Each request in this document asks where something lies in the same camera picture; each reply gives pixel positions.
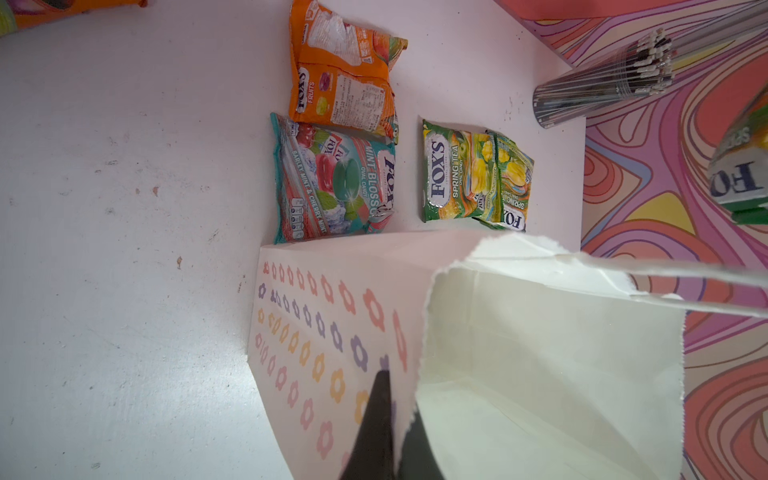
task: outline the paper bag opening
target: paper bag opening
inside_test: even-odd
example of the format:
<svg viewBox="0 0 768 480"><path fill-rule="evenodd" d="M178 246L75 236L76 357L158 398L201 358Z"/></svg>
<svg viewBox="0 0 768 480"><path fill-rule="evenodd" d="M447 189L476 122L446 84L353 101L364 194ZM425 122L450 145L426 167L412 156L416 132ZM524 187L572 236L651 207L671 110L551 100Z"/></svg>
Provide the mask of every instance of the paper bag opening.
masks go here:
<svg viewBox="0 0 768 480"><path fill-rule="evenodd" d="M454 268L428 312L416 400L446 479L678 478L683 310Z"/></svg>

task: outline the black object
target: black object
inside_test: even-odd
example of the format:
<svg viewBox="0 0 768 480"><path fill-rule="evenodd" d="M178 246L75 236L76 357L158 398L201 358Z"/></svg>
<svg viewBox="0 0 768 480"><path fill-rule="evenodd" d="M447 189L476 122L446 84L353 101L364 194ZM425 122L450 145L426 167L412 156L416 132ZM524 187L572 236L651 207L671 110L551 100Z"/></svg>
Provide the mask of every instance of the black object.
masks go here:
<svg viewBox="0 0 768 480"><path fill-rule="evenodd" d="M417 411L402 446L395 474L392 453L392 394L389 372L376 373L360 430L340 480L443 480Z"/></svg>

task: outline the nutrition label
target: nutrition label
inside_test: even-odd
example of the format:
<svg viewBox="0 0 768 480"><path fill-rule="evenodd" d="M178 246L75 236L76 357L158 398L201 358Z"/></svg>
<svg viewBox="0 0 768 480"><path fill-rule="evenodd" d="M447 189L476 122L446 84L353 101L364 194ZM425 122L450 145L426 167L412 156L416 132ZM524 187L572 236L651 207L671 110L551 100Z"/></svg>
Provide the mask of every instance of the nutrition label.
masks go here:
<svg viewBox="0 0 768 480"><path fill-rule="evenodd" d="M384 111L384 89L339 75L331 122L375 131Z"/></svg>

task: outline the yellow flower illustration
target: yellow flower illustration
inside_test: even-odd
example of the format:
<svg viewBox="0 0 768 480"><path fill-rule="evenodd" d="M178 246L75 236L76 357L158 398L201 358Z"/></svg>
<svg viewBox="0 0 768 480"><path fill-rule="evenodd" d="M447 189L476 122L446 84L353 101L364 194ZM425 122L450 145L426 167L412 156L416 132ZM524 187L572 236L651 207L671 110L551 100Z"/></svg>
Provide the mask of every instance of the yellow flower illustration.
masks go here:
<svg viewBox="0 0 768 480"><path fill-rule="evenodd" d="M493 143L492 141L486 141L482 145L482 156L485 158L485 161L492 161L493 160Z"/></svg>
<svg viewBox="0 0 768 480"><path fill-rule="evenodd" d="M491 183L488 181L488 167L481 157L477 157L472 162L472 193L486 194L490 190Z"/></svg>
<svg viewBox="0 0 768 480"><path fill-rule="evenodd" d="M519 187L525 186L525 167L519 163L509 162L505 174L513 184Z"/></svg>
<svg viewBox="0 0 768 480"><path fill-rule="evenodd" d="M498 149L498 162L500 164L505 164L509 161L509 153L507 153L506 150L503 148Z"/></svg>

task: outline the colorful swirl pattern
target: colorful swirl pattern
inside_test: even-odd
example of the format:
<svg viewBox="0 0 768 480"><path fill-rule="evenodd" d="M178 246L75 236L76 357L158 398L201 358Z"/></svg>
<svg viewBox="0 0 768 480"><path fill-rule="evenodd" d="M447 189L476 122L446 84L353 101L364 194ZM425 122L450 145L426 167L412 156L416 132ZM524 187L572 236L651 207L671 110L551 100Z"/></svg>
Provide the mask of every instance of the colorful swirl pattern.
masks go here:
<svg viewBox="0 0 768 480"><path fill-rule="evenodd" d="M513 12L518 4L498 2ZM664 27L679 35L746 3L690 0L623 15L523 23L579 65L651 29ZM531 18L531 8L539 8L548 16L539 18L553 18L549 12L556 4L549 0L524 11L521 7L519 16ZM605 12L621 6L598 0L590 8ZM554 18L568 18L563 12ZM709 198L705 173L725 130L768 81L768 31L715 46L677 67L676 84L665 95L588 118L582 249L599 257L765 268L768 228L732 225L727 212ZM686 300L768 305L765 291L748 286L655 276L634 280L641 290L675 292ZM684 340L681 478L768 478L766 320L690 313Z"/></svg>

